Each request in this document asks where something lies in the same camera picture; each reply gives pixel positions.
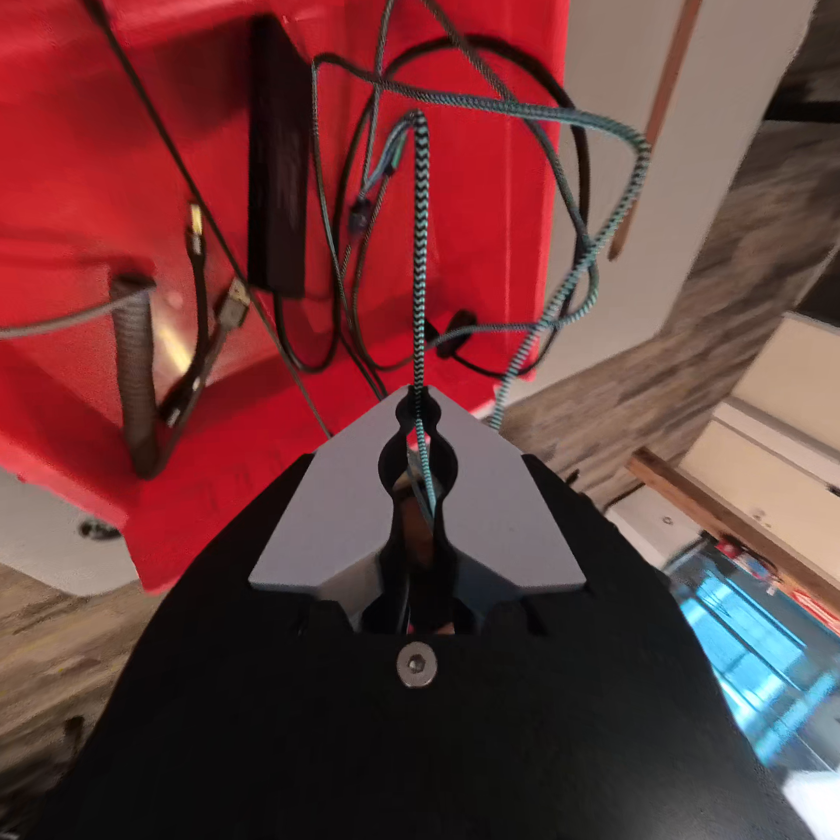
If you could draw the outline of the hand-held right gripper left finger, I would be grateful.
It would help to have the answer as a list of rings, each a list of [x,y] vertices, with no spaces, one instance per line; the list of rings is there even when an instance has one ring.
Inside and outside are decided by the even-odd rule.
[[[259,556],[257,590],[338,603],[352,622],[405,631],[408,580],[394,488],[406,473],[403,387],[318,448]]]

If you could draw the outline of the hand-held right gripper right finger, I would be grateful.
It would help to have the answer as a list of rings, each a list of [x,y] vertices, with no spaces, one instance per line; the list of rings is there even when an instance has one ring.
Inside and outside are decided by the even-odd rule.
[[[420,402],[434,491],[434,560],[420,585],[420,633],[481,623],[504,602],[580,592],[585,573],[524,454],[438,389]]]

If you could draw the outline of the black usb hub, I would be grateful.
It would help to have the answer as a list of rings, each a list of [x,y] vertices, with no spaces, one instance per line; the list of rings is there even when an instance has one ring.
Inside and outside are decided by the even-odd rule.
[[[277,298],[306,294],[312,76],[279,19],[249,32],[248,281]]]

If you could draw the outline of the red plastic bin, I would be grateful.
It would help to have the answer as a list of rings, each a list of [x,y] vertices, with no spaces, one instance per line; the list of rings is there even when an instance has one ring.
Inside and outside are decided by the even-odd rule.
[[[322,52],[371,69],[385,2],[102,2],[228,246],[248,256],[249,25],[271,14],[304,70]],[[465,33],[524,48],[563,74],[569,2],[440,2]],[[154,386],[162,399],[189,365],[195,298],[186,256],[191,190],[100,27],[81,2],[2,2],[2,324],[51,319],[109,297],[135,270],[156,284]],[[419,87],[490,95],[452,51],[397,76]],[[319,74],[325,189],[371,88],[335,66]],[[427,313],[479,322],[536,319],[550,252],[554,186],[520,121],[429,107],[385,94],[376,153],[394,121],[422,108],[430,129]],[[411,352],[413,145],[371,237],[360,320],[371,354]],[[308,185],[305,296],[284,305],[310,364],[329,350],[330,254]],[[136,476],[122,437],[110,316],[2,341],[2,466],[122,531],[148,592],[168,589],[215,534],[324,434],[259,315],[226,342],[208,388],[162,473]],[[343,348],[303,377],[329,430],[371,408]]]

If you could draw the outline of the red fire extinguisher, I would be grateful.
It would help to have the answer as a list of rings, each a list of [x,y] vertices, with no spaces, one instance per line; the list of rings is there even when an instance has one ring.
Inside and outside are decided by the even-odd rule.
[[[773,595],[781,588],[783,577],[778,567],[763,556],[751,553],[740,542],[720,539],[716,542],[715,549],[727,558],[730,564],[759,582],[768,594]]]

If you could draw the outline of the white door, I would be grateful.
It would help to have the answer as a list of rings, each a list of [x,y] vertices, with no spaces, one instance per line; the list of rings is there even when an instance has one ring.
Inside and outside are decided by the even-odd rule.
[[[679,469],[777,543],[839,575],[839,498],[829,487],[712,421]]]
[[[731,395],[838,450],[838,328],[787,313]]]

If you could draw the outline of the wooden post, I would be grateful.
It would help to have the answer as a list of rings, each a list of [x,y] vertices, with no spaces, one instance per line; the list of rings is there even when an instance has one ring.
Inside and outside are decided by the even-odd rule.
[[[788,589],[807,592],[827,611],[838,615],[839,589],[834,578],[803,562],[766,529],[730,509],[668,461],[641,447],[632,453],[626,469],[716,539],[737,543],[752,556],[769,561]]]

